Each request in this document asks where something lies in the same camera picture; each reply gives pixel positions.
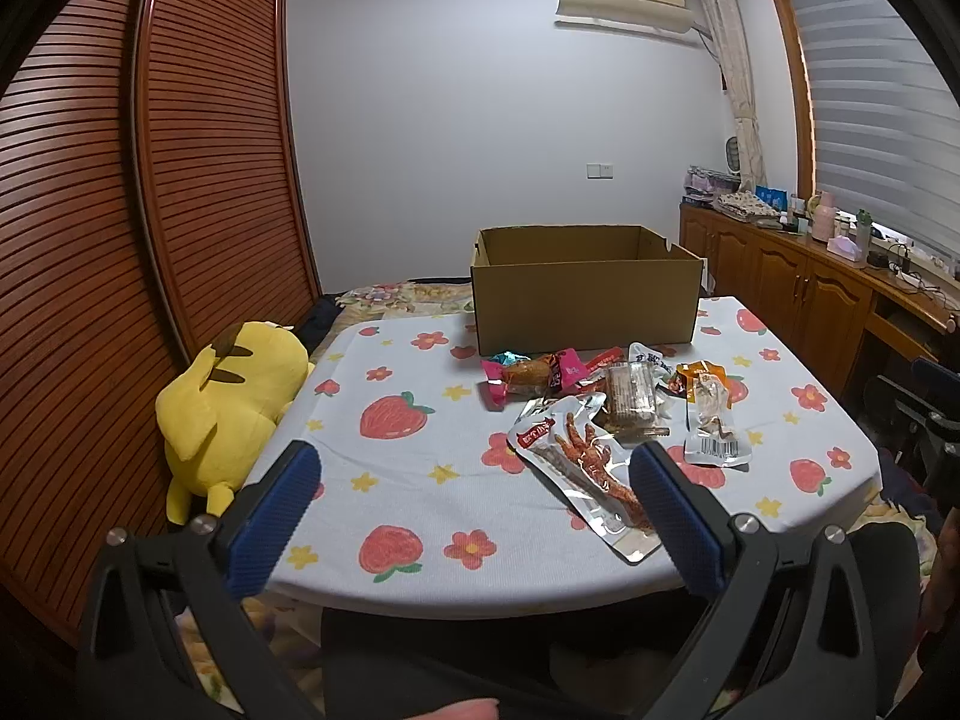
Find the wooden desk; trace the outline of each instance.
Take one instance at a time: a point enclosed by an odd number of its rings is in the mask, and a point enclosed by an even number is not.
[[[837,398],[869,334],[906,361],[955,365],[957,320],[890,271],[854,268],[810,238],[680,207],[680,245],[707,257],[714,295],[748,306]]]

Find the wooden window frame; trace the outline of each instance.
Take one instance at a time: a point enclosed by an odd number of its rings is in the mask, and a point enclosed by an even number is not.
[[[803,46],[797,29],[797,14],[790,0],[774,0],[784,33],[786,58],[790,65],[790,80],[793,86],[793,110],[797,119],[797,194],[806,199],[813,195],[816,186],[816,163],[814,160],[813,106],[810,103],[810,83],[803,61]]]

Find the stuffed animal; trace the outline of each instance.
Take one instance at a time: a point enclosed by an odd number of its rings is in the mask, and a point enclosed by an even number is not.
[[[289,330],[246,322],[224,330],[160,391],[157,424],[174,475],[167,519],[186,523],[191,493],[223,514],[311,370]]]

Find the louvered door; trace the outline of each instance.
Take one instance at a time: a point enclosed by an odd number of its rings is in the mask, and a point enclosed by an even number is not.
[[[163,527],[176,375],[124,100],[139,0],[72,0],[0,98],[0,573],[68,641],[107,528]]]
[[[137,162],[157,270],[191,354],[319,296],[292,163],[283,0],[147,0]]]

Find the blue gripper pad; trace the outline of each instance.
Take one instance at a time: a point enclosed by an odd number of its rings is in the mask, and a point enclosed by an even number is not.
[[[224,531],[236,528],[226,560],[227,592],[235,600],[263,592],[318,485],[317,450],[297,441],[290,442],[263,479],[237,494],[224,513]]]
[[[630,486],[686,588],[693,595],[715,600],[727,585],[725,546],[698,509],[706,509],[704,514],[715,523],[722,517],[723,527],[726,511],[706,488],[690,482],[656,442],[640,445],[632,453]]]

